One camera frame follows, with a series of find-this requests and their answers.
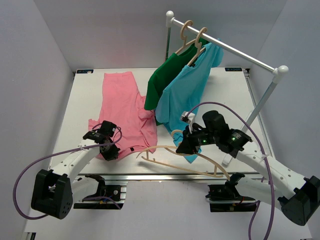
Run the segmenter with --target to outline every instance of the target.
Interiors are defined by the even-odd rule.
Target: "fabric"
[[[202,46],[208,43],[202,38],[200,38],[199,42],[202,43]],[[175,77],[196,53],[197,48],[195,47],[195,44],[192,44],[180,55],[173,53],[157,70],[154,71],[148,81],[146,99],[144,103],[145,110],[156,109],[164,89],[173,79],[175,79]]]
[[[157,145],[155,112],[144,109],[145,100],[132,72],[104,74],[99,119],[89,119],[88,128],[91,130],[103,120],[121,127],[122,139],[115,144],[120,148],[118,159]]]
[[[201,102],[211,68],[219,66],[224,52],[212,43],[205,46],[205,51],[195,61],[195,66],[184,66],[178,76],[163,90],[155,110],[155,117],[171,134],[173,130],[184,130],[187,123],[180,120],[184,111],[190,111]],[[182,141],[181,133],[175,133],[173,142],[176,146]],[[185,157],[190,163],[196,155]]]

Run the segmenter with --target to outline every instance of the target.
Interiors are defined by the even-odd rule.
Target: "clothing rack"
[[[166,36],[166,47],[165,47],[165,60],[168,59],[168,53],[169,53],[169,45],[170,45],[170,33],[171,33],[171,26],[172,24],[182,28],[182,26],[184,25],[183,22],[178,21],[175,17],[174,17],[174,12],[173,11],[167,11],[166,12],[166,27],[167,27],[167,36]],[[199,33],[199,30],[191,27],[191,26],[187,26],[185,28],[186,30],[188,30],[189,32],[197,35]],[[259,103],[256,105],[256,107],[254,108],[254,110],[252,111],[251,115],[249,116],[249,118],[247,119],[246,123],[250,126],[253,121],[255,120],[255,118],[258,116],[260,110],[262,109],[262,107],[265,105],[266,101],[268,100],[268,98],[270,97],[270,95],[272,94],[272,92],[275,90],[276,86],[278,85],[278,83],[282,80],[282,78],[288,73],[289,68],[285,65],[281,65],[279,67],[272,67],[269,66],[268,64],[259,61],[258,59],[255,59],[252,56],[249,56],[247,54],[245,54],[242,51],[239,51],[238,49],[235,49],[232,46],[229,46],[225,43],[223,43],[222,41],[219,41],[218,39],[215,39],[212,36],[209,36],[208,34],[203,33],[201,36],[203,39],[220,46],[221,48],[223,48],[224,50],[239,56],[257,66],[259,66],[260,68],[263,68],[267,71],[269,71],[270,73],[272,73],[273,78],[272,78],[272,82],[270,83],[269,87],[267,88],[267,90],[264,92],[262,98],[260,99]],[[246,131],[247,128],[244,126],[242,129],[242,131]]]

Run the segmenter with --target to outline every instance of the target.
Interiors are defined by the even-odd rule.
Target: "green shirt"
[[[199,40],[202,46],[208,42],[202,38]],[[173,53],[157,70],[154,71],[148,81],[144,109],[157,108],[163,90],[178,76],[185,65],[196,55],[197,48],[192,44],[186,51],[177,55]]]

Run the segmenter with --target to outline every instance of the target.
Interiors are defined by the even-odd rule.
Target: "pink shirt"
[[[121,127],[122,139],[115,144],[120,148],[118,159],[157,145],[155,112],[144,109],[145,100],[146,96],[140,95],[131,71],[104,74],[99,119],[89,119],[88,128],[91,130],[103,120]]]

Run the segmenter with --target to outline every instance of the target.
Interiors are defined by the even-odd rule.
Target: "blue shirt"
[[[221,47],[208,43],[205,51],[195,61],[195,66],[184,66],[178,76],[163,90],[162,96],[155,109],[158,122],[171,134],[173,130],[184,130],[187,123],[180,120],[184,111],[190,111],[201,102],[211,68],[219,66],[224,56]],[[175,133],[173,142],[176,146],[183,140],[181,133]],[[185,157],[192,163],[196,155]]]

